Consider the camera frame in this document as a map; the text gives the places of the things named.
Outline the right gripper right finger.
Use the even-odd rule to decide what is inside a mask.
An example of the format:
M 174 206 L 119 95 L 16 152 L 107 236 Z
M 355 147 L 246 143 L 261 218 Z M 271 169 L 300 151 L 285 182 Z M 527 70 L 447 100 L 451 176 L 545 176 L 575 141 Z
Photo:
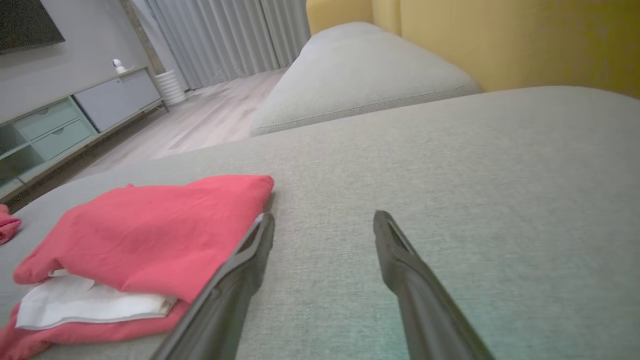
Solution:
M 491 360 L 493 355 L 393 217 L 374 214 L 382 280 L 398 301 L 412 360 Z

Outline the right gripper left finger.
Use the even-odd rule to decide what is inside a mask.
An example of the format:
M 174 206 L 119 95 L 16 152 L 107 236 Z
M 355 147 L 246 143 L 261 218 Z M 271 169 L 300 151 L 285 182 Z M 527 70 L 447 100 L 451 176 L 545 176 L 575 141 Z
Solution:
M 152 360 L 234 360 L 250 301 L 274 244 L 275 220 L 259 214 L 231 256 L 151 356 Z

